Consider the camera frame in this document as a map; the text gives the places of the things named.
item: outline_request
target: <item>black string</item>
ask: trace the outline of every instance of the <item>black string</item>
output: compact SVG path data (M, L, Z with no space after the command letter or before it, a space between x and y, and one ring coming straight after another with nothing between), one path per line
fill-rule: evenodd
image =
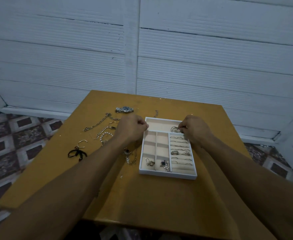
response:
M81 151L77 146L74 148L74 150L69 151L68 153L68 157L76 157L78 155L80 155L79 161L81 161L83 159L83 154L87 157L88 155L84 152Z

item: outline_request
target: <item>hand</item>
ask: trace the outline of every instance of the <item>hand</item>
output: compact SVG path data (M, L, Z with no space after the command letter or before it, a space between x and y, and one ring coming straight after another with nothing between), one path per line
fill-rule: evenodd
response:
M141 116L131 113L122 116L115 130L114 137L119 138L126 147L131 142L140 139L148 128L149 125Z
M179 124L178 128L192 143L199 143L201 146L214 138L209 126L203 119L193 115L187 115Z

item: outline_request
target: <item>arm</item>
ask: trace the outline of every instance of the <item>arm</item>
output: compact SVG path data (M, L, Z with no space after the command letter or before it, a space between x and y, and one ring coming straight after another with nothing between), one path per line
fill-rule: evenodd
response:
M124 147L147 128L140 116L123 116L105 145L17 208L0 225L0 239L62 239L83 216Z
M293 240L293 183L261 167L216 138L199 117L188 115L179 125L193 143L216 161L256 217L281 240Z

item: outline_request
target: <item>jewelry tray compartment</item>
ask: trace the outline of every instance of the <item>jewelry tray compartment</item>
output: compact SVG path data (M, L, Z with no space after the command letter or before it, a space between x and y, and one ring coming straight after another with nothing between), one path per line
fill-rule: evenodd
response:
M194 180L197 171L192 148L184 134L171 132L181 121L145 118L139 173Z

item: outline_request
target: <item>left hand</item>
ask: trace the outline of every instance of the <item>left hand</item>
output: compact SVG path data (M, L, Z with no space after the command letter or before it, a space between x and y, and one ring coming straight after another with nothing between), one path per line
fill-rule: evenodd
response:
M122 116L116 127L114 137L123 140L125 146L140 139L149 128L141 116L134 113Z

